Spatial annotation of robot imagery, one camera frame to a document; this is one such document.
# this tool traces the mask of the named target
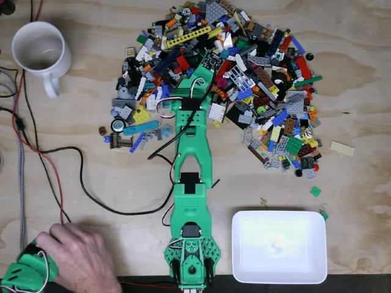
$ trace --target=gray cable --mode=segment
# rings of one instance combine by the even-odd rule
[[[16,84],[11,77],[10,79],[15,88],[14,92],[16,92]],[[8,85],[0,84],[0,86],[5,87],[10,93],[12,93],[11,88]],[[15,113],[16,114],[18,113],[18,106],[16,106]],[[23,143],[18,138],[18,180],[19,180],[19,196],[20,196],[20,237],[19,237],[20,251],[23,251],[24,249],[25,238],[26,238],[26,209],[24,205],[24,162],[25,162],[25,156],[24,156]]]

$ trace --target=plywood surface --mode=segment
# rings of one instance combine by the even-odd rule
[[[73,53],[71,70],[60,80],[61,98],[45,96],[41,82],[27,76],[28,92],[42,148],[75,145],[86,155],[86,185],[101,201],[121,211],[154,208],[170,189],[169,166],[147,161],[159,145],[143,151],[109,150],[98,135],[108,125],[111,98],[125,50],[151,22],[182,1],[45,1],[41,20],[55,24]],[[208,125],[214,178],[208,192],[213,235],[222,250],[217,273],[231,273],[231,220],[243,208],[259,208],[261,198],[272,208],[293,208],[329,214],[326,222],[329,273],[391,273],[391,5],[389,1],[258,1],[240,8],[261,24],[289,27],[303,47],[315,54],[310,66],[323,81],[314,105],[323,141],[318,177],[266,171],[245,146],[233,123]],[[29,1],[18,1],[12,16],[0,17],[0,65],[14,67],[10,42],[29,18]],[[0,105],[11,106],[7,99]],[[26,103],[21,116],[28,129]],[[329,149],[331,140],[356,148],[353,157]],[[174,149],[163,152],[170,159]],[[19,199],[17,148],[10,116],[0,113],[0,275],[18,253]],[[163,250],[170,231],[161,225],[162,211],[140,217],[110,214],[92,203],[79,185],[79,157],[73,151],[53,154],[64,189],[65,210],[106,238],[120,275],[163,275]],[[313,197],[309,190],[322,193]],[[27,236],[59,221],[36,154],[26,155]]]

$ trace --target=white mug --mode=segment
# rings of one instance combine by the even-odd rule
[[[44,21],[27,23],[13,37],[12,55],[20,67],[42,78],[50,98],[59,97],[59,78],[71,65],[71,52],[58,28]]]

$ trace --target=human hand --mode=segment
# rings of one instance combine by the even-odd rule
[[[74,293],[121,293],[114,262],[99,234],[73,223],[54,224],[49,233],[37,236],[37,245],[44,249],[59,268],[57,284]]]

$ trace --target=mug handle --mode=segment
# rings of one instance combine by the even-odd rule
[[[46,94],[52,98],[56,99],[60,95],[59,79],[52,78],[51,73],[43,74],[43,86],[45,88]]]

